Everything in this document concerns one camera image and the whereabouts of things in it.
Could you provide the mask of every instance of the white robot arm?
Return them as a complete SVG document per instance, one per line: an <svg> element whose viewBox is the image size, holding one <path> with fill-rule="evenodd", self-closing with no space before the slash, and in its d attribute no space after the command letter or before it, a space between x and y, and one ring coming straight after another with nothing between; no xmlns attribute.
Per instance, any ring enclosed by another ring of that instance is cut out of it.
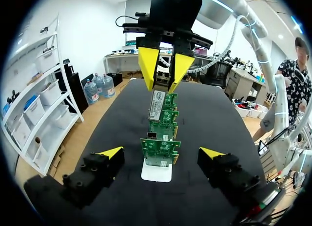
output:
<svg viewBox="0 0 312 226"><path fill-rule="evenodd" d="M241 32L253 47L259 66L265 77L268 92L276 94L274 104L275 126L272 137L270 138L270 140L272 140L289 126L289 120L284 77L283 75L275 75L276 71L273 71L271 61L260 40L268 35L267 29L245 0L202 1L202 7L197 19L211 28L219 29L231 15L235 17L243 15L248 21L241 19L241 22L245 24L241 29ZM310 171L312 151L296 149L292 144L308 121L308 116L311 113L311 110L312 106L311 103L309 103L306 113L296 130L290 135L286 135L285 133L282 134L277 140L269 145L269 150L272 154L277 170L282 171L281 176L287 175L290 169L304 173Z"/></svg>

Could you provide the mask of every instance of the white wall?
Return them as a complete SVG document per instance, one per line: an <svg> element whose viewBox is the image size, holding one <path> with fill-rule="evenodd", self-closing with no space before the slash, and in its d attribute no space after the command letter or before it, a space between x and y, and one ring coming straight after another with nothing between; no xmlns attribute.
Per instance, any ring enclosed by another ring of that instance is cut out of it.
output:
<svg viewBox="0 0 312 226"><path fill-rule="evenodd" d="M273 71L276 72L280 64L286 59L286 54L277 46L275 42L272 42L271 62Z"/></svg>
<svg viewBox="0 0 312 226"><path fill-rule="evenodd" d="M222 53L225 48L228 46L235 25L236 19L233 16L230 16L226 23L219 29L215 30L212 28L207 27L206 25L200 23L198 20L194 22L192 27L192 31L198 35L203 36L204 38L210 39L214 42L211 46L210 50L208 51L208 55L212 56L214 52ZM261 39L263 47L270 56L271 48L272 48L272 41L268 38ZM241 58L243 61L247 62L250 60L251 63L255 66L255 68L259 69L259 64L256 59L255 53L248 43L248 41L242 35L240 28L236 30L236 35L231 50L231 57L238 57Z"/></svg>
<svg viewBox="0 0 312 226"><path fill-rule="evenodd" d="M128 0L126 2L126 13L125 15L134 17L136 12L139 13L150 13L151 0ZM131 18L126 18L126 23L136 23Z"/></svg>
<svg viewBox="0 0 312 226"><path fill-rule="evenodd" d="M122 28L115 19L124 14L124 3L103 0L42 0L33 10L31 36L47 26L59 13L61 54L69 58L81 79L91 73L104 73L102 59L124 44Z"/></svg>
<svg viewBox="0 0 312 226"><path fill-rule="evenodd" d="M50 25L59 13L62 58L70 59L80 79L92 73L103 74L104 56L124 45L122 28L115 25L116 18L124 15L124 12L124 2L112 5L103 0L41 0L30 12L33 18L29 29L12 51L38 39L40 29ZM50 32L54 31L55 25L56 22L50 26ZM11 96L12 90L21 92L38 72L34 60L39 52L39 49L34 50L4 72L0 105Z"/></svg>

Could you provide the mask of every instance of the sticker label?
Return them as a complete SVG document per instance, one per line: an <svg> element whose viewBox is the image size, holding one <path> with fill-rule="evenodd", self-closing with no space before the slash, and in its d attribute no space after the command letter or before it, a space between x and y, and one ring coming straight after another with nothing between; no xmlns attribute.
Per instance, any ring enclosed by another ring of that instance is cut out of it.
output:
<svg viewBox="0 0 312 226"><path fill-rule="evenodd" d="M167 161L161 161L161 162L160 162L160 166L161 166L161 167L167 166Z"/></svg>
<svg viewBox="0 0 312 226"><path fill-rule="evenodd" d="M93 102L97 101L98 100L98 94L93 95L91 98L92 98Z"/></svg>
<svg viewBox="0 0 312 226"><path fill-rule="evenodd" d="M165 100L166 93L163 91L154 91L153 92L153 98L152 103L150 107L150 114L149 119L150 120L159 120L160 113L162 109L162 105Z"/></svg>
<svg viewBox="0 0 312 226"><path fill-rule="evenodd" d="M115 93L115 88L111 88L107 91L108 95L112 95Z"/></svg>

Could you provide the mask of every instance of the desk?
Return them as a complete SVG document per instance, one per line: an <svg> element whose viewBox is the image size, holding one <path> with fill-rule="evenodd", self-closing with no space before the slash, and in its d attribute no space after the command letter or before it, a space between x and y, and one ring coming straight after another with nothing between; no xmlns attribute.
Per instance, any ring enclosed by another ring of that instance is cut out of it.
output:
<svg viewBox="0 0 312 226"><path fill-rule="evenodd" d="M169 62L171 60L171 54L160 53L160 56L166 57ZM192 64L190 69L200 68L203 65L208 64L209 62L210 60L208 58L195 56L194 63ZM138 64L138 53L106 56L103 59L103 63L106 73L120 73L123 71L135 72L140 70L140 66Z"/></svg>
<svg viewBox="0 0 312 226"><path fill-rule="evenodd" d="M247 99L251 88L255 88L258 91L255 102L263 105L267 96L267 88L265 83L259 82L258 79L251 76L247 71L232 68L228 76L228 84L225 89L230 98L241 98Z"/></svg>
<svg viewBox="0 0 312 226"><path fill-rule="evenodd" d="M237 208L220 190L211 187L197 165L200 146L237 155L241 165L265 183L252 138L224 92L186 82L180 82L175 92L180 111L176 140L182 143L169 183L141 179L144 156L140 138L148 131L151 100L144 80L130 81L98 123L77 167L86 154L118 146L124 147L125 164L110 188L104 188L90 206L81 210L81 214L98 221L93 225L228 226Z"/></svg>

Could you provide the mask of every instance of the floral shirt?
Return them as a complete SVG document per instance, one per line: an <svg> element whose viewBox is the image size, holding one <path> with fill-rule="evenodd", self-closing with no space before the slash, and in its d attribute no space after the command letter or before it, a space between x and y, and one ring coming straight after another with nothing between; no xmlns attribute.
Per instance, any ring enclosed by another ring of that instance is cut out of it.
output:
<svg viewBox="0 0 312 226"><path fill-rule="evenodd" d="M299 70L297 60L290 59L281 63L278 68L284 77L288 77L291 80L290 86L286 88L290 125L292 125L297 118L299 105L302 103L302 99L304 98L308 103L312 93L312 84L307 69L301 72L305 79L302 79L300 74L295 73L295 69Z"/></svg>

